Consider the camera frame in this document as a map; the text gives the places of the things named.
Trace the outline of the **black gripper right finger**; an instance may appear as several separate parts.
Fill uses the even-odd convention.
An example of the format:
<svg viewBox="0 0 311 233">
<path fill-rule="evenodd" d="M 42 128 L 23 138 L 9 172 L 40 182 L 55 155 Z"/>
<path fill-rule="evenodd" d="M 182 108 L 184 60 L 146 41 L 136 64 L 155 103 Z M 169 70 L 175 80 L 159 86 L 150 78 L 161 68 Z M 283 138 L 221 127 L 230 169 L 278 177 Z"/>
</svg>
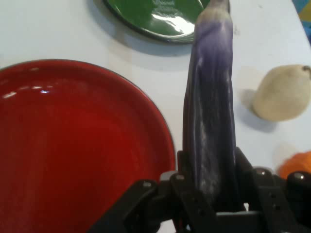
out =
<svg viewBox="0 0 311 233">
<path fill-rule="evenodd" d="M 266 233 L 311 231 L 311 175 L 295 171 L 286 179 L 268 169 L 253 167 L 240 148 L 235 149 L 240 196 L 258 211 Z"/>
</svg>

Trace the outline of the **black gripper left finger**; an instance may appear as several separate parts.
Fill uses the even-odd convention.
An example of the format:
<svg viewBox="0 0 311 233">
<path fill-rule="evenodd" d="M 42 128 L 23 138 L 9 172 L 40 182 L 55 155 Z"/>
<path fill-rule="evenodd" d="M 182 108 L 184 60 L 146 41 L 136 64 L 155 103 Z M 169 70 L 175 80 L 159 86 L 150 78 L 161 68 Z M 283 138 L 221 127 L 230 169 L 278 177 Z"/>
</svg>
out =
<svg viewBox="0 0 311 233">
<path fill-rule="evenodd" d="M 178 233 L 215 233 L 216 214 L 193 184 L 189 155 L 177 153 L 168 180 L 135 182 L 89 229 L 90 233 L 155 233 L 172 220 Z"/>
</svg>

